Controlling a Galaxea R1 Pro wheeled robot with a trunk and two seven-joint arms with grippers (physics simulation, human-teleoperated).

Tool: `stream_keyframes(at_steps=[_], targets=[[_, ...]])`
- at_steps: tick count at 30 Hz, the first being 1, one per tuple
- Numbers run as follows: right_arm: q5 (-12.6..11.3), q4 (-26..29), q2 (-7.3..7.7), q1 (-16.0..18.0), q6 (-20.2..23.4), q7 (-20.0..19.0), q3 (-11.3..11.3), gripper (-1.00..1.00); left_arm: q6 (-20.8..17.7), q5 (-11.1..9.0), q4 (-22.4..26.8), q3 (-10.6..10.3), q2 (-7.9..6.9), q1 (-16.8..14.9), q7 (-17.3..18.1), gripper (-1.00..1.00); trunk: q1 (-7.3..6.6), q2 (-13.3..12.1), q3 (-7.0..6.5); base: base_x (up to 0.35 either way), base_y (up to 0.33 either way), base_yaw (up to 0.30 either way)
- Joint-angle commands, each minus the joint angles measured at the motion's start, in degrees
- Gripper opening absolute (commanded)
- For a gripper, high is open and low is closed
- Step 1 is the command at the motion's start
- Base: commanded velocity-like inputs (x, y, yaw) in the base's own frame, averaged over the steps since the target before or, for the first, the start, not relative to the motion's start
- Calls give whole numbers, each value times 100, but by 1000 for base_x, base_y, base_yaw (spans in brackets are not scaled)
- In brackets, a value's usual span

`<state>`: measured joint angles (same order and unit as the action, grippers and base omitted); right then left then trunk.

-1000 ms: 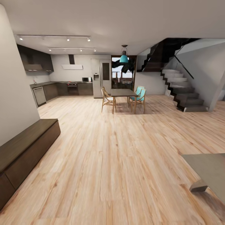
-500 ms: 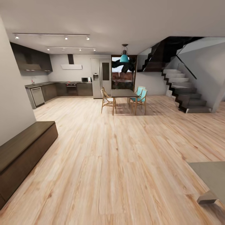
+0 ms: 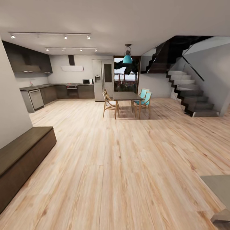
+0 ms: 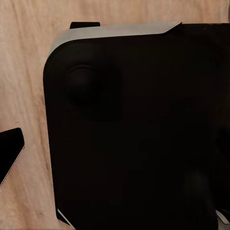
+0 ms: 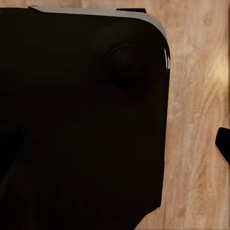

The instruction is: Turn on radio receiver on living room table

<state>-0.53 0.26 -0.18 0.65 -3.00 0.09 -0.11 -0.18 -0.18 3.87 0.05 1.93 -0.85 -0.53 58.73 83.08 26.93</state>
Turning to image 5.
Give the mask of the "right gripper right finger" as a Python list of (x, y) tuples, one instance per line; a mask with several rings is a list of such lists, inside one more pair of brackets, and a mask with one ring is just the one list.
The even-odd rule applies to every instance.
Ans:
[(230, 129), (219, 128), (215, 144), (230, 165)]

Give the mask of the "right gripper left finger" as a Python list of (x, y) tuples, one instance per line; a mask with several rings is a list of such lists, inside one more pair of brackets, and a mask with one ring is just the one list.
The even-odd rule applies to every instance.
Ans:
[(0, 133), (0, 184), (23, 146), (23, 133), (19, 127)]

